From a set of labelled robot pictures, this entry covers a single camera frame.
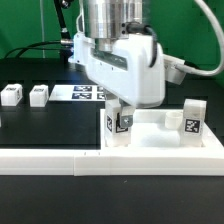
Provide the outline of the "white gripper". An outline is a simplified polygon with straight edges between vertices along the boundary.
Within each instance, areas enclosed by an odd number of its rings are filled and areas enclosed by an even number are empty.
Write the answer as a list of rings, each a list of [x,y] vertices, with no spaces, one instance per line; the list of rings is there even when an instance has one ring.
[[[92,39],[77,34],[77,62],[84,66],[87,77],[128,103],[121,103],[121,128],[133,125],[134,107],[155,107],[164,100],[165,68],[160,44],[153,66],[151,61],[151,36],[130,34],[128,39],[115,41],[109,53],[97,51]]]

